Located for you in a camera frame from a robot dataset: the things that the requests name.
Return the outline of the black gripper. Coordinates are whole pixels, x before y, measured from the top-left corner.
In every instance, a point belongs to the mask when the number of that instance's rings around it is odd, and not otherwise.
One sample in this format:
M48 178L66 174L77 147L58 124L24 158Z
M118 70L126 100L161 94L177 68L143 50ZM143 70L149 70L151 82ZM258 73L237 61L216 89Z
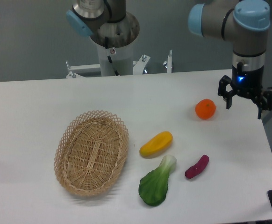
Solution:
M226 109L232 106L235 95L244 98L255 98L258 107L258 119L264 111L272 110L272 87L263 89L262 78L264 72L265 55L255 57L232 56L232 78L224 75L218 86L218 96L223 97Z

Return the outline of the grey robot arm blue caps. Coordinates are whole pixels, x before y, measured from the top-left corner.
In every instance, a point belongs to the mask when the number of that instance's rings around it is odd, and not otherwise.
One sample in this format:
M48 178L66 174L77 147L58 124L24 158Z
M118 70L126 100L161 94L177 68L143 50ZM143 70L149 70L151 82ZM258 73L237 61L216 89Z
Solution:
M272 110L272 87L263 88L270 6L264 0L214 0L197 4L189 13L188 29L203 37L233 44L232 75L219 81L218 95L232 106L237 95L258 108L258 119Z

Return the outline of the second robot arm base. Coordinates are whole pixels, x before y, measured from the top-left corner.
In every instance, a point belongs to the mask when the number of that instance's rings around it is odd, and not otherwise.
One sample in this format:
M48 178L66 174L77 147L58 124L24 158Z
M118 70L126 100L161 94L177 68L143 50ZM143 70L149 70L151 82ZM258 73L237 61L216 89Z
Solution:
M66 12L70 26L105 48L125 47L134 42L140 25L127 12L125 0L74 0Z

